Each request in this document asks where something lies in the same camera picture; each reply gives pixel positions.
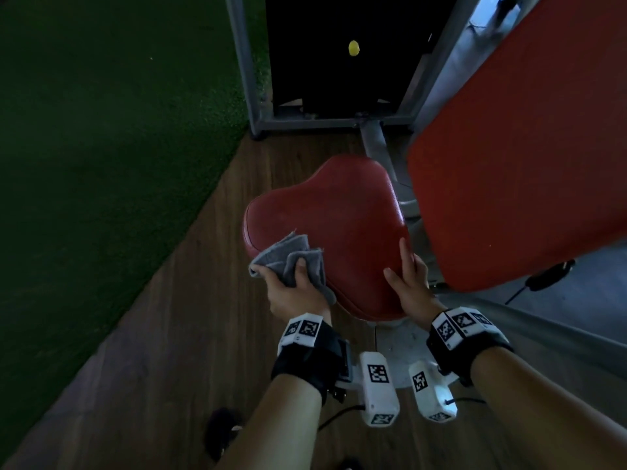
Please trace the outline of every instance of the black panel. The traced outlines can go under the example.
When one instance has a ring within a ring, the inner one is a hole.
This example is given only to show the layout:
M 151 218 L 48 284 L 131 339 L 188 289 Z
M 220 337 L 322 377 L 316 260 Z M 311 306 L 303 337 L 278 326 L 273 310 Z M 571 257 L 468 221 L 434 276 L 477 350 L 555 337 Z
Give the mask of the black panel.
M 324 117 L 352 117 L 378 99 L 396 110 L 455 1 L 266 0 L 275 111 L 297 98 Z

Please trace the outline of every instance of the black rubber foot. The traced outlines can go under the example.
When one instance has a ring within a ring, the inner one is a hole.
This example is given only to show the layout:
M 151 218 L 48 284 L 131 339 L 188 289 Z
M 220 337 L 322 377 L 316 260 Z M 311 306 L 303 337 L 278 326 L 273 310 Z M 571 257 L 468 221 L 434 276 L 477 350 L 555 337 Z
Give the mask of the black rubber foot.
M 347 457 L 342 460 L 342 463 L 337 467 L 337 470 L 364 470 L 364 467 L 356 458 Z
M 238 411 L 225 407 L 214 411 L 204 432 L 204 449 L 214 462 L 220 460 L 241 430 L 242 419 Z
M 268 130 L 260 130 L 257 134 L 253 134 L 253 131 L 248 127 L 248 133 L 250 134 L 250 138 L 254 141 L 262 141 L 268 138 Z

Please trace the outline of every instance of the green artificial turf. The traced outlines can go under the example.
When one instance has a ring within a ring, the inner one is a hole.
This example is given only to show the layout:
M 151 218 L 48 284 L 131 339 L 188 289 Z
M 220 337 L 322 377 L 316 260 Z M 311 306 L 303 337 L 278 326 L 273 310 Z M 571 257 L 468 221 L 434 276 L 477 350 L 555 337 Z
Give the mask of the green artificial turf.
M 267 69 L 263 0 L 245 0 Z M 184 237 L 247 122 L 224 0 L 0 6 L 0 462 Z

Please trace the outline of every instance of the black cable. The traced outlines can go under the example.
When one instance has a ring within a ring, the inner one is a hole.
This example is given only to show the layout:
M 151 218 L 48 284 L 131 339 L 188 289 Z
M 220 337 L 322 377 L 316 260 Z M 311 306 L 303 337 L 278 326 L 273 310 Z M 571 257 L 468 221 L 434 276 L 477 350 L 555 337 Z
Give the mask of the black cable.
M 326 419 L 326 421 L 318 427 L 318 432 L 320 432 L 322 429 L 324 429 L 326 426 L 328 426 L 331 422 L 333 422 L 335 419 L 337 419 L 341 415 L 344 415 L 350 411 L 365 411 L 365 406 L 363 404 L 357 404 L 357 405 L 351 405 L 350 407 L 347 407 L 346 409 L 342 409 L 333 417 Z
M 525 285 L 522 289 L 520 289 L 518 292 L 516 292 L 514 295 L 512 295 L 508 301 L 506 301 L 506 305 L 509 305 L 510 302 L 512 300 L 514 300 L 516 297 L 518 297 L 518 295 L 520 295 L 522 292 L 524 292 L 527 289 L 527 286 Z
M 479 404 L 488 404 L 487 402 L 485 402 L 483 399 L 476 399 L 474 397 L 458 397 L 456 399 L 450 399 L 450 400 L 446 400 L 444 401 L 444 403 L 446 405 L 452 404 L 454 402 L 462 402 L 462 401 L 467 401 L 467 402 L 478 402 Z

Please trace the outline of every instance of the hand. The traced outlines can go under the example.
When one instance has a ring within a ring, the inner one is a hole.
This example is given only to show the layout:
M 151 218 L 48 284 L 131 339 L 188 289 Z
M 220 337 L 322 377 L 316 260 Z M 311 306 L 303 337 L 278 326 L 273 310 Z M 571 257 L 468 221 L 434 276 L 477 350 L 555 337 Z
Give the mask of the hand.
M 411 253 L 404 238 L 399 241 L 399 248 L 403 264 L 403 278 L 397 276 L 392 269 L 383 270 L 383 275 L 401 299 L 403 311 L 420 328 L 429 331 L 431 322 L 447 308 L 429 290 L 428 270 L 423 260 Z
M 288 322 L 291 318 L 304 313 L 321 315 L 323 320 L 331 324 L 329 304 L 320 292 L 309 282 L 307 265 L 303 258 L 296 262 L 296 287 L 286 287 L 277 275 L 269 268 L 254 264 L 250 266 L 261 274 L 268 286 L 270 311 L 281 320 Z

